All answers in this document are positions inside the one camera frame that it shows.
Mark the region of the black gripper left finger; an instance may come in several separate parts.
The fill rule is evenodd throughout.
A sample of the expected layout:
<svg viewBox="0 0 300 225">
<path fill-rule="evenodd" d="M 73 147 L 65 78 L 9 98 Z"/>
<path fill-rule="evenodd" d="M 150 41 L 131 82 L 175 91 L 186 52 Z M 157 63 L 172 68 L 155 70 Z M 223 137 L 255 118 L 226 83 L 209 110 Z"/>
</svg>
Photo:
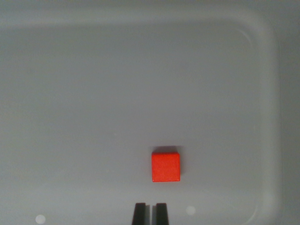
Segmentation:
<svg viewBox="0 0 300 225">
<path fill-rule="evenodd" d="M 150 224 L 150 206 L 144 202 L 136 203 L 132 218 L 132 225 Z"/>
</svg>

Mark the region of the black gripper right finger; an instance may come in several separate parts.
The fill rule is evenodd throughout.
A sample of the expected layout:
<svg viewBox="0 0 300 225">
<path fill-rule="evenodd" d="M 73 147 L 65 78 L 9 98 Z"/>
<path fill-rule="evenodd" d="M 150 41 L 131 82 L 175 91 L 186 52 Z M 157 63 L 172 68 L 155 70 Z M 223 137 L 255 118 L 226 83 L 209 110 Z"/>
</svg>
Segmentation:
<svg viewBox="0 0 300 225">
<path fill-rule="evenodd" d="M 152 206 L 152 225 L 169 225 L 166 203 L 157 203 Z"/>
</svg>

